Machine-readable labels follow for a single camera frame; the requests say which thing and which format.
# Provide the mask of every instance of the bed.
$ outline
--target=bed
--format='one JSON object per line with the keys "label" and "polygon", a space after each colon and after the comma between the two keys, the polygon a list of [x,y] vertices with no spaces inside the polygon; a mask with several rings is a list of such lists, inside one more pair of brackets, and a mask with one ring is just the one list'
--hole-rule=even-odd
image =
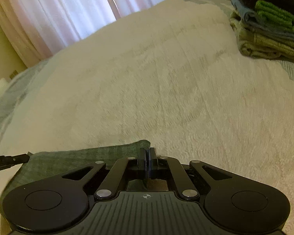
{"label": "bed", "polygon": [[[243,57],[232,9],[166,0],[21,73],[0,98],[0,155],[146,139],[158,155],[276,187],[294,234],[294,64]],[[0,172],[0,195],[19,167]]]}

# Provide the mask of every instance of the dark green cloth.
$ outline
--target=dark green cloth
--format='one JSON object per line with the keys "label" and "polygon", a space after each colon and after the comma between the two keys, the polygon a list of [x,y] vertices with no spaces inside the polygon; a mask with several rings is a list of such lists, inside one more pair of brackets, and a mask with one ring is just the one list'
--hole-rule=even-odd
{"label": "dark green cloth", "polygon": [[2,201],[4,197],[14,188],[98,160],[105,161],[107,166],[112,166],[116,160],[125,156],[138,157],[141,147],[149,148],[150,142],[148,140],[140,140],[132,144],[120,146],[33,154],[30,156],[28,163],[22,165],[2,192],[2,196],[0,197],[0,212],[3,214]]}
{"label": "dark green cloth", "polygon": [[290,12],[263,0],[256,2],[255,11],[266,22],[294,33],[294,15]]}
{"label": "dark green cloth", "polygon": [[264,59],[279,59],[294,62],[294,42],[261,34],[261,29],[245,24],[236,11],[230,17],[240,53]]}

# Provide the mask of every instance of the wall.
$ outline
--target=wall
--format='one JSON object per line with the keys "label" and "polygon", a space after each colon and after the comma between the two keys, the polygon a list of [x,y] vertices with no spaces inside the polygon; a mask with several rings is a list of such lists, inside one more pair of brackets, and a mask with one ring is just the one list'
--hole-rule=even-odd
{"label": "wall", "polygon": [[6,78],[9,80],[9,75],[14,70],[21,72],[25,69],[26,66],[16,54],[15,50],[0,27],[0,79]]}

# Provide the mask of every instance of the fabric fold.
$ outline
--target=fabric fold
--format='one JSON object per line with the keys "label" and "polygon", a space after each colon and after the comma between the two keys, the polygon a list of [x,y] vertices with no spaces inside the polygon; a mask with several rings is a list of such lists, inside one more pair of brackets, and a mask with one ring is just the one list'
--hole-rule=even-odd
{"label": "fabric fold", "polygon": [[256,2],[255,11],[265,22],[294,33],[294,15],[292,13],[263,0]]}
{"label": "fabric fold", "polygon": [[235,32],[241,54],[253,58],[294,62],[294,42],[277,37],[270,38],[249,30],[236,11],[231,15],[230,24]]}
{"label": "fabric fold", "polygon": [[244,6],[239,0],[231,0],[232,5],[237,10],[238,15],[242,19],[243,23],[262,29],[269,32],[271,35],[279,38],[288,38],[294,41],[294,32],[291,29],[286,29],[285,27],[273,25],[259,16],[255,11]]}

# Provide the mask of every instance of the ribbed grip surface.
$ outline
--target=ribbed grip surface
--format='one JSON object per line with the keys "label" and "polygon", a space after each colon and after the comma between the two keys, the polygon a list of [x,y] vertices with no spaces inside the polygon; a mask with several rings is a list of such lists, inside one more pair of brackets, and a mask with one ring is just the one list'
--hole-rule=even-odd
{"label": "ribbed grip surface", "polygon": [[[11,235],[21,235],[14,231]],[[230,235],[206,218],[197,203],[173,192],[120,192],[95,204],[89,215],[58,235]]]}

